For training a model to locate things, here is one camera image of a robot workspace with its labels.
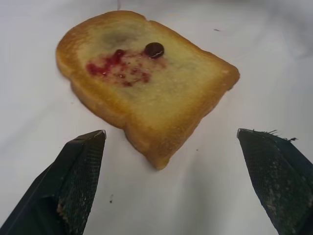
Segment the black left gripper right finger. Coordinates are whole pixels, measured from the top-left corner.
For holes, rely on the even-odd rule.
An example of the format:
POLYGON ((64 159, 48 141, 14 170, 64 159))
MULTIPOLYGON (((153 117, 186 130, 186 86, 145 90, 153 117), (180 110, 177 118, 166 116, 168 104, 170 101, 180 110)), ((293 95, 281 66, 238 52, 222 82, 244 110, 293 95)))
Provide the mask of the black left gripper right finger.
POLYGON ((240 128, 237 131, 250 180, 280 235, 313 233, 313 164, 295 138, 240 128))

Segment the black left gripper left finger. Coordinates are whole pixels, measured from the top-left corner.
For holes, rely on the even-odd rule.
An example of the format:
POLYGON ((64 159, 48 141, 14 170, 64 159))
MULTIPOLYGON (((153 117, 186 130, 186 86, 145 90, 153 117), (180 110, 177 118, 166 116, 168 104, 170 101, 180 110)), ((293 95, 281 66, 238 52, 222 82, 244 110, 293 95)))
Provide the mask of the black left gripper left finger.
POLYGON ((97 190, 104 130, 67 142, 31 184, 0 229, 2 235, 81 235, 97 190))

